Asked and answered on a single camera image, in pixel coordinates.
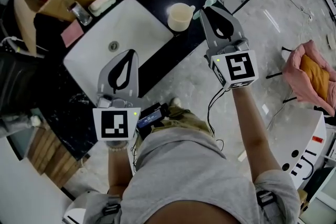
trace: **sink drain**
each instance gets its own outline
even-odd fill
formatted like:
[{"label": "sink drain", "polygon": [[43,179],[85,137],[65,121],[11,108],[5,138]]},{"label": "sink drain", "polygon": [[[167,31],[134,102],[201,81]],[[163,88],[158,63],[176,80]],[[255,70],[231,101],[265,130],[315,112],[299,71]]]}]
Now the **sink drain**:
[{"label": "sink drain", "polygon": [[114,52],[119,49],[119,43],[117,41],[112,41],[109,44],[109,51]]}]

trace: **pink sticky note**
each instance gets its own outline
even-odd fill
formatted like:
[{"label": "pink sticky note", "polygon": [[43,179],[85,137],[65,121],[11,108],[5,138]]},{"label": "pink sticky note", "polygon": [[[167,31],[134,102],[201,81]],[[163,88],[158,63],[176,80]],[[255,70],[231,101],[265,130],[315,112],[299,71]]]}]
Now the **pink sticky note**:
[{"label": "pink sticky note", "polygon": [[61,34],[65,46],[68,48],[72,43],[74,43],[79,37],[84,34],[82,28],[77,20],[74,20],[71,25],[69,25]]}]

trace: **pink chair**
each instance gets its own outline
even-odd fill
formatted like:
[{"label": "pink chair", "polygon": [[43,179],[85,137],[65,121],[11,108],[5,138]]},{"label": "pink chair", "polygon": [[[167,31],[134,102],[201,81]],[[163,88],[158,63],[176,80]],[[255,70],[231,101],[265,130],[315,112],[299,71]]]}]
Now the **pink chair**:
[{"label": "pink chair", "polygon": [[[329,73],[329,86],[327,101],[320,98],[313,89],[310,79],[307,74],[300,70],[301,58],[303,55],[307,55],[315,63],[317,63],[322,69]],[[324,60],[319,53],[314,41],[310,40],[307,43],[300,44],[295,50],[291,51],[289,58],[283,68],[282,73],[273,74],[267,76],[266,79],[274,76],[283,75],[290,87],[293,89],[295,98],[284,100],[283,103],[298,99],[299,102],[306,101],[313,103],[317,106],[325,109],[329,115],[335,116],[336,108],[336,71]]]}]

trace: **white sink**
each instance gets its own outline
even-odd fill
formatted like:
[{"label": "white sink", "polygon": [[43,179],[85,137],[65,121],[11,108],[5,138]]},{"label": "white sink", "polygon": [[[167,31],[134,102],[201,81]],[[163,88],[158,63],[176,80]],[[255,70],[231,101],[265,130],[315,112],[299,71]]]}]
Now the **white sink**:
[{"label": "white sink", "polygon": [[[134,49],[139,67],[173,34],[136,0],[124,0],[100,19],[70,50],[64,65],[91,101],[97,103],[101,69],[116,55]],[[119,44],[117,50],[112,42]]]}]

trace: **soap dish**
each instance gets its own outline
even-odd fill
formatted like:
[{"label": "soap dish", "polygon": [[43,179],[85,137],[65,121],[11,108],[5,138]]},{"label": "soap dish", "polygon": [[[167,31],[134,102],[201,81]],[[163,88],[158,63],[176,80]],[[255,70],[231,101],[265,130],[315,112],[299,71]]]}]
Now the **soap dish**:
[{"label": "soap dish", "polygon": [[89,6],[89,11],[95,16],[98,17],[105,10],[107,10],[111,5],[113,5],[116,0],[95,0]]}]

